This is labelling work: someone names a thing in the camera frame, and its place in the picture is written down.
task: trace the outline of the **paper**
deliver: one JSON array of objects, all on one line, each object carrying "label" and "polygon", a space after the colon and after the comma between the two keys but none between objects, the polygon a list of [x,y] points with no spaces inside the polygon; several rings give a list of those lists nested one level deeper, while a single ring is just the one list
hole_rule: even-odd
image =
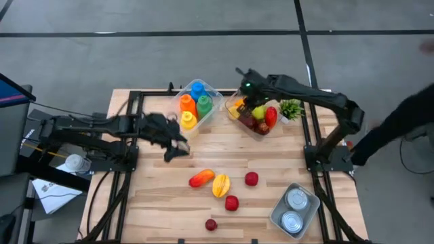
[{"label": "paper", "polygon": [[[70,172],[65,164],[57,167],[57,169]],[[33,180],[33,186],[35,187],[36,193],[41,199],[42,206],[47,214],[52,214],[56,210],[60,209],[63,205],[67,204],[69,201],[74,199],[76,195],[80,195],[82,192],[80,190],[74,190],[64,186],[59,186],[52,182],[45,180]],[[65,194],[70,194],[63,197],[46,197],[46,196],[61,196]]]}]

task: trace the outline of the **wooden table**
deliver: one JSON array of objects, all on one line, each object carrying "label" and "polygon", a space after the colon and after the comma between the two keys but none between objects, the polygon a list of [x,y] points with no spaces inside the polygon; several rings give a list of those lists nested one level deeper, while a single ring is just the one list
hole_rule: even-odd
[{"label": "wooden table", "polygon": [[[116,89],[111,98],[108,115],[113,115],[128,99],[130,90]],[[172,97],[150,96],[144,101],[144,110],[167,110]],[[315,141],[309,106],[307,117],[311,138]],[[326,136],[337,122],[334,113],[317,107],[321,133]],[[115,140],[104,135],[105,140]],[[291,182],[297,182],[313,192],[310,173],[306,170],[302,147],[304,134],[301,120],[287,125],[278,123],[261,142],[250,138],[226,117],[222,107],[210,125],[189,141],[191,155],[163,161],[159,146],[139,141],[140,156],[132,174],[122,243],[176,243],[179,238],[186,243],[322,243],[318,217],[312,221],[301,240],[287,236],[269,221],[271,209]],[[229,195],[239,198],[235,212],[226,211],[224,197],[212,194],[212,183],[193,189],[188,181],[202,169],[212,169],[216,174],[227,174],[231,179]],[[244,184],[244,175],[250,171],[259,174],[256,187]],[[90,199],[103,173],[93,176],[87,197],[80,230],[85,233]],[[356,187],[348,176],[332,172],[336,205],[345,220],[362,238],[368,237],[357,197]],[[107,208],[113,173],[97,192],[91,223],[94,226]],[[330,214],[325,208],[330,238],[334,238]],[[215,219],[218,229],[205,229],[205,221]],[[110,237],[114,238],[117,213],[112,220]]]}]

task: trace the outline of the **metal can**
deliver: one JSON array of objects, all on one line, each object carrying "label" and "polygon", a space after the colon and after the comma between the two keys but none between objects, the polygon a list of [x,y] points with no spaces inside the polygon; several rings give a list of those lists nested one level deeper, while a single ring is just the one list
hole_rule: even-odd
[{"label": "metal can", "polygon": [[299,188],[292,189],[286,193],[285,203],[293,210],[300,211],[305,209],[308,202],[309,200],[307,199],[306,193]]},{"label": "metal can", "polygon": [[303,219],[297,212],[287,211],[282,214],[280,224],[284,230],[296,234],[303,228]]}]

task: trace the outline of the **gray floor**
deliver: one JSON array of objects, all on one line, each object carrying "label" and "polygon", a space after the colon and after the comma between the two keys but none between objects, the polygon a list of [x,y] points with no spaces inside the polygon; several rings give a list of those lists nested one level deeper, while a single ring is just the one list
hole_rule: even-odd
[{"label": "gray floor", "polygon": [[[301,3],[309,31],[434,29],[432,0]],[[2,33],[297,28],[290,0],[14,0],[0,22]],[[318,84],[355,100],[367,123],[380,121],[434,81],[434,56],[418,50],[428,38],[434,36],[309,37]],[[237,87],[236,66],[309,84],[299,36],[0,38],[0,56],[0,71],[33,85],[38,102],[84,113],[106,111],[114,88],[162,88],[170,81],[179,86],[194,78]],[[398,146],[390,143],[356,172],[368,234],[380,243],[432,243],[434,174],[408,173]],[[425,139],[403,147],[414,170],[433,168],[433,155]],[[72,241],[84,201],[38,222],[34,240]]]}]

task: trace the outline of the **black pants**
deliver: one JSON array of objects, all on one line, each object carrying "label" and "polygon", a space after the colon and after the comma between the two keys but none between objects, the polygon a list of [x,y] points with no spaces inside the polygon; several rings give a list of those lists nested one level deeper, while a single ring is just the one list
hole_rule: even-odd
[{"label": "black pants", "polygon": [[406,98],[352,149],[354,165],[365,165],[378,149],[413,129],[434,122],[434,84]]}]

